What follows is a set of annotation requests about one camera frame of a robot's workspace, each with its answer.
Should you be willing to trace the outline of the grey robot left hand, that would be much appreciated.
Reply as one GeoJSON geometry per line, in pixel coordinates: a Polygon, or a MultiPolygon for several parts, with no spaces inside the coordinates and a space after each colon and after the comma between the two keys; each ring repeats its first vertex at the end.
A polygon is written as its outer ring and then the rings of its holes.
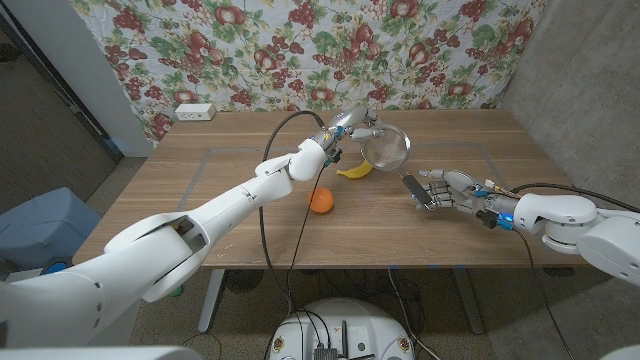
{"type": "Polygon", "coordinates": [[[311,139],[328,152],[345,137],[359,143],[381,137],[381,125],[375,111],[359,106],[341,111],[311,139]]]}

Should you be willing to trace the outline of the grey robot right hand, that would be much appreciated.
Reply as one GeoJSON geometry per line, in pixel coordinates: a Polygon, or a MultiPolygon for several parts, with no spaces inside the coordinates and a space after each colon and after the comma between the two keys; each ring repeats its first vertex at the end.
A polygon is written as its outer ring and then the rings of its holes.
{"type": "Polygon", "coordinates": [[[501,215],[513,217],[519,201],[518,197],[497,190],[493,184],[483,185],[458,170],[433,169],[419,174],[429,179],[423,189],[431,202],[427,206],[418,202],[417,210],[452,208],[492,223],[501,215]]]}

